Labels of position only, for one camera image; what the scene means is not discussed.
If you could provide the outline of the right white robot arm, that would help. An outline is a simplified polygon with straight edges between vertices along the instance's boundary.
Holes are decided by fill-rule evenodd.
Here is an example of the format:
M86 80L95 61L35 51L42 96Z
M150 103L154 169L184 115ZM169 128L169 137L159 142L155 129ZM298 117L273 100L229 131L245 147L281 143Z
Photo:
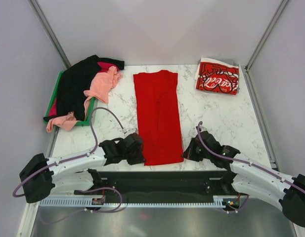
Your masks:
M305 176L287 175L262 165L238 149L221 145L207 131L191 139L183 158L210 160L216 167L228 171L220 182L225 194L234 192L258 198L278 208L294 224L305 228Z

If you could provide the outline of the plain red t-shirt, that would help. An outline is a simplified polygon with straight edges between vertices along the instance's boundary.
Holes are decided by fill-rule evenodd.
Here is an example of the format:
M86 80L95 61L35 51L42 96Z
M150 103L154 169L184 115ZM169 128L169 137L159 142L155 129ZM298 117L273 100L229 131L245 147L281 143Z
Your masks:
M133 75L146 166L183 162L177 81L178 74L167 70Z

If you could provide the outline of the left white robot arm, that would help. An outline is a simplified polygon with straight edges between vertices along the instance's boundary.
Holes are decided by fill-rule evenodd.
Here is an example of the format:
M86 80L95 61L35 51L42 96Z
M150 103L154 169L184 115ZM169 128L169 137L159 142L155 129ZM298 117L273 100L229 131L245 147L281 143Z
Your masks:
M19 174L27 203L39 202L50 194L98 194L103 183L101 167L125 160L129 165L145 162L143 140L137 133L125 138L96 142L94 148L62 157L31 158Z

